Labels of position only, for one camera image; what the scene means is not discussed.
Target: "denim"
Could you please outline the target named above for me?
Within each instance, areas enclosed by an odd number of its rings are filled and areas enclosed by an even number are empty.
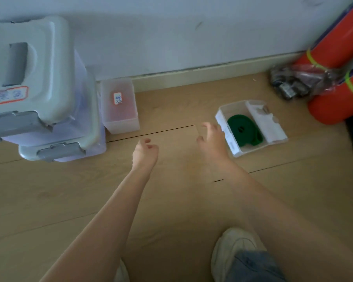
[[[266,251],[239,251],[225,282],[284,282],[282,271]]]

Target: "plastic bag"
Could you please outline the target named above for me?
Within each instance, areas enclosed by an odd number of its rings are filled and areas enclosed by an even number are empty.
[[[270,70],[270,83],[285,100],[333,92],[343,78],[338,69],[321,70],[313,65],[280,65]]]

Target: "plastic storage box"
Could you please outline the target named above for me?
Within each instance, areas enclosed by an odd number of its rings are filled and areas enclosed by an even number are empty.
[[[36,146],[85,135],[85,78],[65,19],[0,23],[0,140]]]
[[[106,151],[105,129],[100,120],[98,98],[94,76],[88,74],[86,91],[87,110],[91,117],[86,136],[70,140],[60,140],[47,145],[19,146],[19,154],[31,161],[71,161],[87,156],[98,155]]]
[[[103,80],[100,91],[102,120],[110,133],[127,133],[140,129],[131,79]]]
[[[239,147],[227,121],[234,115],[245,115],[257,124],[263,142],[257,146],[246,144]],[[278,119],[269,112],[266,103],[258,100],[246,100],[223,105],[218,109],[216,120],[225,133],[226,141],[234,157],[258,150],[271,144],[287,142],[288,138],[278,123]]]

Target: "handwritten label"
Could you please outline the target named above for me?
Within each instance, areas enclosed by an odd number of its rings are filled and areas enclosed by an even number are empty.
[[[28,86],[0,90],[0,105],[18,102],[28,98]]]
[[[114,104],[119,105],[122,101],[123,101],[122,100],[122,93],[120,93],[120,92],[114,93]]]

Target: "white sneaker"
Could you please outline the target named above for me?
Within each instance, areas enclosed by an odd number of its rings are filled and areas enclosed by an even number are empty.
[[[249,232],[237,227],[226,230],[218,239],[212,254],[210,266],[214,281],[225,281],[238,251],[256,249],[254,237]]]
[[[127,268],[123,260],[120,260],[118,270],[116,271],[114,282],[129,282]]]

